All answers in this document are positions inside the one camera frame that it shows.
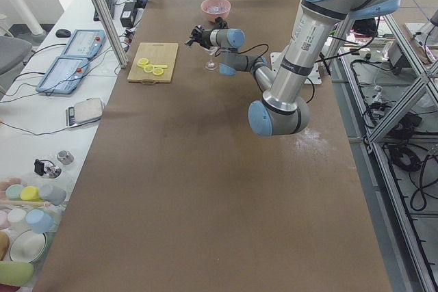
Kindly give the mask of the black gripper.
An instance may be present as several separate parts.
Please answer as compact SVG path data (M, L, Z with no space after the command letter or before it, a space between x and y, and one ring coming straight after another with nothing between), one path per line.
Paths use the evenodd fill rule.
M211 30L205 30L202 25L197 25L193 28L191 37L189 38L189 45L199 43L202 47L211 47Z

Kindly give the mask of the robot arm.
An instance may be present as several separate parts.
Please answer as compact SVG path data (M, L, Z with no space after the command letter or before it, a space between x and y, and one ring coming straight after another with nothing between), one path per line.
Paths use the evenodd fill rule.
M250 72L261 88L260 100L248 108L248 121L259 136L289 135L302 131L309 122L309 107L300 96L307 77L336 23L349 17L367 19L395 12L401 0L301 0L301 12L285 47L277 71L262 56L240 54L245 35L241 29L205 29L196 26L186 42L204 49L217 47L222 61L219 72L232 76Z

